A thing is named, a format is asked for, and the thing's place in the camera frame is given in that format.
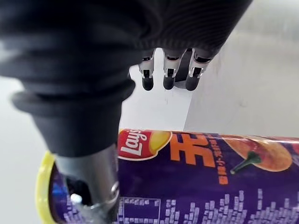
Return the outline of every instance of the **robotic hand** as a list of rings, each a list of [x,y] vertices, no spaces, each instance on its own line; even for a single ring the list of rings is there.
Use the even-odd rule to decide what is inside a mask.
[[[164,50],[164,87],[193,48],[194,90],[251,0],[2,0],[0,39],[14,56],[0,74],[21,81],[14,105],[29,112],[55,155],[71,200],[87,220],[111,223],[118,208],[116,144],[122,101],[139,64],[153,87]]]

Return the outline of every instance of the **purple packaging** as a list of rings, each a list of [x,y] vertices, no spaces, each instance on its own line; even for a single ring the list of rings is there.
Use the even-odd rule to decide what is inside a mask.
[[[115,223],[299,223],[299,138],[125,129],[118,150]],[[49,204],[57,223],[85,223],[55,165]]]

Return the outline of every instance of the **lay's logo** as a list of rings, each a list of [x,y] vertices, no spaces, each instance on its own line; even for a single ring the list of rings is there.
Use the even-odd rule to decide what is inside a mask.
[[[171,132],[151,130],[121,130],[118,142],[120,159],[131,161],[149,160],[157,156],[172,137]]]

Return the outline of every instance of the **yellow canister lid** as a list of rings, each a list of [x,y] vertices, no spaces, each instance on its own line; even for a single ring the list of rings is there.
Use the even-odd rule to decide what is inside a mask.
[[[53,165],[54,156],[46,152],[36,180],[36,209],[44,224],[56,224],[49,204],[49,186]]]

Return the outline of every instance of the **metal gripper part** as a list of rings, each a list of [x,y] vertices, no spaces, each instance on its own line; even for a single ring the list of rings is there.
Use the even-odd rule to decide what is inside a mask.
[[[147,91],[151,90],[154,86],[154,53],[155,50],[145,52],[142,62],[138,65],[142,76],[142,86]]]
[[[206,71],[211,58],[201,58],[196,53],[196,49],[192,49],[192,56],[189,64],[189,72],[186,79],[186,89],[193,91],[196,89],[199,79]]]
[[[163,61],[163,86],[167,90],[171,90],[174,86],[175,77],[181,64],[182,57],[185,53],[185,50],[181,51],[170,51],[163,49],[164,52],[164,61]]]
[[[71,202],[86,223],[111,224],[116,219],[120,197],[116,154],[113,144],[84,157],[56,156]]]

